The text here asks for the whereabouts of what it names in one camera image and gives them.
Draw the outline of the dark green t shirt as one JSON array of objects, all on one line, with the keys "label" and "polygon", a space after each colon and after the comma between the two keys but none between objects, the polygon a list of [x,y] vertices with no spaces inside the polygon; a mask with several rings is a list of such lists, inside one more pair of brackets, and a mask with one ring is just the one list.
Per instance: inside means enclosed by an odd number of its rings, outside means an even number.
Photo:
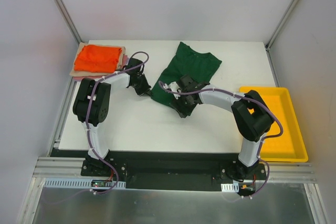
[{"label": "dark green t shirt", "polygon": [[[184,75],[189,75],[197,82],[209,82],[219,69],[222,61],[212,53],[200,53],[193,50],[187,44],[180,42],[175,56],[169,65],[163,70],[158,80],[170,84],[178,81]],[[165,92],[156,82],[152,89],[152,100],[162,105],[169,106],[173,94]]]}]

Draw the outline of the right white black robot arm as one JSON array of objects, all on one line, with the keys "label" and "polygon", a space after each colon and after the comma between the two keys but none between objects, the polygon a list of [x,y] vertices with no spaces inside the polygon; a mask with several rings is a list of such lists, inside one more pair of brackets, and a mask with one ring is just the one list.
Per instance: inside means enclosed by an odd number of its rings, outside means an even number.
[{"label": "right white black robot arm", "polygon": [[236,163],[226,169],[226,175],[239,182],[250,178],[259,164],[264,137],[275,121],[259,93],[255,90],[232,93],[216,87],[205,87],[186,94],[174,94],[170,107],[185,118],[198,104],[213,105],[233,114],[243,142]]}]

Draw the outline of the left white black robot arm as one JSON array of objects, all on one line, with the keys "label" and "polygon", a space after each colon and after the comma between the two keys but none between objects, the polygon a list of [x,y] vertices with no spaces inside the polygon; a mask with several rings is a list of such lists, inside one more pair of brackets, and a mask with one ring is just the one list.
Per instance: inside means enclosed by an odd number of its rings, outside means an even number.
[{"label": "left white black robot arm", "polygon": [[104,159],[109,148],[100,130],[109,113],[110,95],[129,87],[139,96],[151,95],[151,86],[143,73],[119,73],[99,80],[84,78],[80,83],[72,111],[86,132],[88,155],[96,159],[92,169],[99,176],[106,176],[111,170],[110,162]]}]

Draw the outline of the folded pink t shirt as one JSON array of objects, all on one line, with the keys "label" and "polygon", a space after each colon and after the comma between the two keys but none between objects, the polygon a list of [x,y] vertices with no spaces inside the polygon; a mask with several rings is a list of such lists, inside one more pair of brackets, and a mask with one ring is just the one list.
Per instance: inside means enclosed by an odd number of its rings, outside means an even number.
[{"label": "folded pink t shirt", "polygon": [[[124,55],[122,57],[122,61],[121,61],[121,65],[123,63],[124,60],[126,60],[127,58],[129,58],[127,55]],[[109,75],[109,73],[101,73],[101,74],[97,74],[97,73],[89,73],[89,72],[81,72],[81,73],[75,73],[74,70],[72,70],[70,72],[70,76],[75,80],[75,81],[81,81],[84,78],[90,78],[90,79],[99,79],[102,78],[104,76]]]}]

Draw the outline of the folded orange t shirt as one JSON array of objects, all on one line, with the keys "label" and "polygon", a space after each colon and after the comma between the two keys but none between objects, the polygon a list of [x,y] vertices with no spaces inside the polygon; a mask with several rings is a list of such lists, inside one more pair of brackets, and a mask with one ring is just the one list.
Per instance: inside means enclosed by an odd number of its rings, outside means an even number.
[{"label": "folded orange t shirt", "polygon": [[122,53],[122,47],[86,45],[74,61],[74,71],[113,73]]}]

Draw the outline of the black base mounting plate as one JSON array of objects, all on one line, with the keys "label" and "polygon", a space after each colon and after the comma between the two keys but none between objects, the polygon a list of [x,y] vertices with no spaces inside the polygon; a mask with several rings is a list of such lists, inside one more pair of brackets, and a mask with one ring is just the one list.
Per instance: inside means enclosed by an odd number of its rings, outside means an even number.
[{"label": "black base mounting plate", "polygon": [[220,191],[222,184],[262,182],[264,164],[243,168],[236,153],[110,151],[105,161],[86,156],[82,176],[108,177],[127,189]]}]

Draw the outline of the folded beige t shirt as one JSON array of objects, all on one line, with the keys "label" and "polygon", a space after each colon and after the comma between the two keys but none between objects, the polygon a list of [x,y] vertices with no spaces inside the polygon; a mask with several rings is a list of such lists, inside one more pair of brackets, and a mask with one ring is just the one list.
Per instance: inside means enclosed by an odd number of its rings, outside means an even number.
[{"label": "folded beige t shirt", "polygon": [[106,76],[124,65],[124,46],[79,44],[70,75]]}]

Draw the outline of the yellow plastic tray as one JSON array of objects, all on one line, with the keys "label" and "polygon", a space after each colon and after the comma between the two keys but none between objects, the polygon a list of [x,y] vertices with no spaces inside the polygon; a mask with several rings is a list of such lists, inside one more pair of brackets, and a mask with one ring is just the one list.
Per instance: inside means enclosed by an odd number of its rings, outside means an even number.
[{"label": "yellow plastic tray", "polygon": [[289,91],[286,88],[242,86],[239,91],[257,91],[283,127],[279,137],[268,138],[261,148],[261,158],[268,162],[305,163],[308,154],[301,135]]}]

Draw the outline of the left aluminium frame post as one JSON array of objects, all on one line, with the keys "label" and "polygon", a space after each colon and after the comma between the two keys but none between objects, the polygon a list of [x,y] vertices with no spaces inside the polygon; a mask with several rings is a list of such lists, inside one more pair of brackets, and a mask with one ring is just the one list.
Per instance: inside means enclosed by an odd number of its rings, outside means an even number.
[{"label": "left aluminium frame post", "polygon": [[82,42],[82,38],[76,28],[74,21],[72,20],[66,5],[64,4],[63,0],[54,0],[59,12],[61,13],[67,27],[69,28],[72,36],[74,37],[75,41],[80,44]]}]

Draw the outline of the aluminium frame post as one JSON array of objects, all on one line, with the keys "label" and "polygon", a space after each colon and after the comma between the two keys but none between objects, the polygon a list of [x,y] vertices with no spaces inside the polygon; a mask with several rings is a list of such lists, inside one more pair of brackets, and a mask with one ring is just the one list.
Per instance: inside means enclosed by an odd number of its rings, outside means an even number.
[{"label": "aluminium frame post", "polygon": [[267,52],[271,49],[271,47],[275,43],[275,40],[277,39],[277,37],[279,36],[281,31],[283,30],[285,24],[288,22],[289,18],[291,17],[293,12],[295,11],[299,2],[300,2],[300,0],[291,0],[290,1],[288,7],[286,8],[284,14],[282,15],[278,25],[276,26],[274,32],[272,33],[270,39],[265,44],[265,49],[266,49]]},{"label": "aluminium frame post", "polygon": [[74,37],[75,41],[80,44],[82,42],[82,38],[76,28],[74,21],[72,20],[66,5],[64,4],[63,0],[54,0],[59,12],[61,13],[67,27],[69,28],[72,36]]}]

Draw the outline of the aluminium front rail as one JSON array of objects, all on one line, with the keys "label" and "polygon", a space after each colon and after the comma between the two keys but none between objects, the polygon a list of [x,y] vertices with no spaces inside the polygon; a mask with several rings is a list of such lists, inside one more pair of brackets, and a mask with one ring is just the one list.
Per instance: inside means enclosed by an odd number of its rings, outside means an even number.
[{"label": "aluminium front rail", "polygon": [[[35,166],[34,175],[42,176],[80,176],[83,170],[86,151],[60,151],[55,149],[54,154],[48,157],[39,157]],[[232,163],[237,153],[181,153],[181,152],[126,152],[110,151],[109,160],[117,170],[119,177],[124,180],[130,174],[130,162],[137,160],[173,161],[177,164],[186,162],[218,162]],[[273,183],[300,183],[316,184],[317,178],[309,163],[271,162],[265,167],[270,168],[269,181]]]}]

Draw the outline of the right aluminium frame post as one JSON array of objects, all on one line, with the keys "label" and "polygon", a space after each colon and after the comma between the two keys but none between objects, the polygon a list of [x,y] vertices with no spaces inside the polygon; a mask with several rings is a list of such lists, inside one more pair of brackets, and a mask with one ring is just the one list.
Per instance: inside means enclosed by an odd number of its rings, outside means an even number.
[{"label": "right aluminium frame post", "polygon": [[267,52],[271,49],[271,47],[275,43],[275,40],[277,39],[277,37],[279,36],[281,31],[283,30],[285,24],[288,22],[289,18],[291,17],[293,12],[295,11],[299,2],[300,2],[300,0],[291,0],[290,1],[288,7],[286,8],[284,14],[282,15],[278,25],[276,26],[274,32],[272,33],[270,39],[265,44],[265,49],[266,49]]}]

